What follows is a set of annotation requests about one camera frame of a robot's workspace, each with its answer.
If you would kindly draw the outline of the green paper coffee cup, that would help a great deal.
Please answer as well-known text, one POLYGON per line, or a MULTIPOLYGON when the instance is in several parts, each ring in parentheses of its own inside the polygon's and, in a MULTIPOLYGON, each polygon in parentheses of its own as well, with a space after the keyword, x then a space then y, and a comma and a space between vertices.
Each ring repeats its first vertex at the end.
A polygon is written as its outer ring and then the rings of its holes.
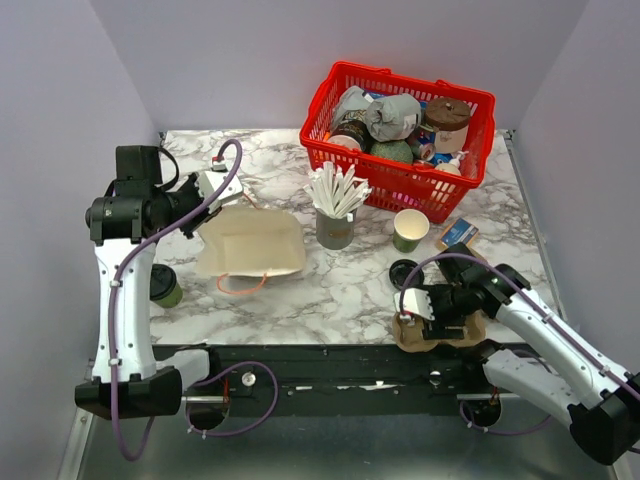
POLYGON ((150 300, 161 308, 174 308, 182 301, 182 298, 182 288, 175 280, 153 281, 150 284, 150 300))

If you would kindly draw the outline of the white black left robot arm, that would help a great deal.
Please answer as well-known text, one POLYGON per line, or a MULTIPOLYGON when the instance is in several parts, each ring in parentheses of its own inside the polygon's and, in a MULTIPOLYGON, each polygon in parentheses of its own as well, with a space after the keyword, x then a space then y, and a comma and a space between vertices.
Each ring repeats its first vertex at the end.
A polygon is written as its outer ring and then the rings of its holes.
POLYGON ((179 229, 186 237, 241 193, 233 169, 162 177, 158 146, 119 146, 116 177, 85 213, 100 279, 100 333, 90 380, 76 386, 78 407, 107 420, 169 416, 190 386, 214 393, 222 380, 204 347, 164 361, 150 338, 151 278, 156 245, 179 229))

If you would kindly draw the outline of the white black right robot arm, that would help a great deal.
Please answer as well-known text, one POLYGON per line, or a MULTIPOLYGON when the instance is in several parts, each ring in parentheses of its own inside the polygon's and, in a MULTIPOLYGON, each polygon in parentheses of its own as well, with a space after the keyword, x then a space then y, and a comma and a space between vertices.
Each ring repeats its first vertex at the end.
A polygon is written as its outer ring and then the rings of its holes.
POLYGON ((461 365, 467 389, 480 392, 492 384, 517 394, 565 425, 576 444, 603 465, 614 464, 638 444, 637 374, 580 336, 513 267, 492 267, 463 244, 432 260, 446 280, 425 289, 435 319, 483 311, 552 368, 539 370, 497 350, 461 365))

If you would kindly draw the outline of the black plastic cup lid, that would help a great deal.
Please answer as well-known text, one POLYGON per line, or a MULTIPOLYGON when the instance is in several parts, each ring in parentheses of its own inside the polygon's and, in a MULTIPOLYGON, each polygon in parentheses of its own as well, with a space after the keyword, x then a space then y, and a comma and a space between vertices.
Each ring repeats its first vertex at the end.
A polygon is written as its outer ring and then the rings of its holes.
POLYGON ((176 284, 175 271, 167 265, 155 263, 151 269, 150 300, 160 301, 169 297, 176 284))

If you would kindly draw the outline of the cream printed paper bag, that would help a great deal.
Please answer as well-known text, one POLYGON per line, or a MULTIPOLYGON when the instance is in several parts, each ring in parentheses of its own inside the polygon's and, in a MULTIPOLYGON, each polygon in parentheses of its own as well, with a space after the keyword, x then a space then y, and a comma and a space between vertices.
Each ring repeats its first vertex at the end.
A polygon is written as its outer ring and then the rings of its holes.
POLYGON ((284 210, 227 206, 197 233, 204 247, 195 272, 214 277, 217 289, 228 295, 253 294, 269 278, 306 266, 303 228, 284 210))

